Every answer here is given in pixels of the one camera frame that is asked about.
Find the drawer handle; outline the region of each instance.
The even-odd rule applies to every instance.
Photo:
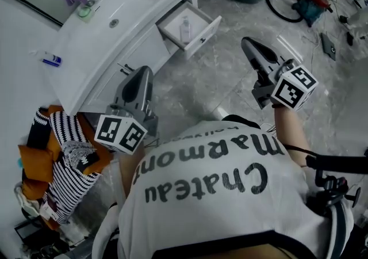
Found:
[[[124,66],[124,67],[126,67],[130,72],[134,72],[134,69],[133,69],[133,68],[131,68],[131,67],[129,67],[127,63],[125,64],[125,66]]]
[[[121,69],[120,69],[120,71],[121,71],[122,73],[124,73],[125,75],[129,76],[129,74],[128,74],[126,71],[124,71],[124,69],[123,69],[123,68],[121,68]]]

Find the open drawer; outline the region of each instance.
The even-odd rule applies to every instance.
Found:
[[[182,42],[180,31],[184,17],[187,17],[190,24],[190,42],[187,44]],[[163,35],[181,48],[186,59],[189,59],[216,33],[220,21],[221,16],[213,20],[187,1],[164,17],[158,23],[158,28]]]

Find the gray tile floor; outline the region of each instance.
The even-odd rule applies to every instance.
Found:
[[[294,0],[271,0],[290,18]],[[334,0],[338,14],[349,16],[356,10],[345,0]],[[312,98],[299,111],[312,149],[321,154],[362,155],[362,147],[347,147],[336,138],[335,125],[349,87],[353,62],[368,56],[368,44],[358,41],[350,48],[346,29],[334,12],[308,28],[306,23],[291,24],[279,19],[265,1],[248,5],[235,0],[198,0],[199,7],[211,17],[223,17],[219,29],[190,60],[178,51],[157,73],[154,81],[154,111],[159,116],[160,141],[171,138],[201,120],[222,119],[237,114],[258,124],[273,124],[273,111],[263,111],[251,95],[256,72],[243,53],[244,36],[264,41],[285,58],[303,63],[319,80]],[[323,53],[319,33],[325,32],[335,43],[336,61]],[[88,231],[95,231],[113,202],[109,168],[83,199],[73,218]],[[368,184],[361,176],[345,174],[350,185],[363,185],[361,202],[354,208],[355,218],[368,207]]]

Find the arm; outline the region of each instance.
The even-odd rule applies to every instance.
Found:
[[[129,192],[131,191],[131,185],[136,168],[144,156],[144,145],[143,142],[141,142],[133,155],[122,155],[119,157],[122,187],[124,188],[126,197],[128,197]]]
[[[281,143],[311,150],[295,111],[287,107],[275,108],[275,126],[277,138]],[[306,166],[306,153],[294,150],[288,152],[296,164],[301,167]]]

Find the bathroom vanity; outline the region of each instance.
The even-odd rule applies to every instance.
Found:
[[[93,10],[88,23],[73,13],[46,49],[63,60],[44,69],[69,115],[105,113],[132,70],[146,65],[155,74],[176,51],[188,59],[221,21],[200,11],[197,0],[99,0]],[[189,44],[180,41],[183,16],[191,23]]]

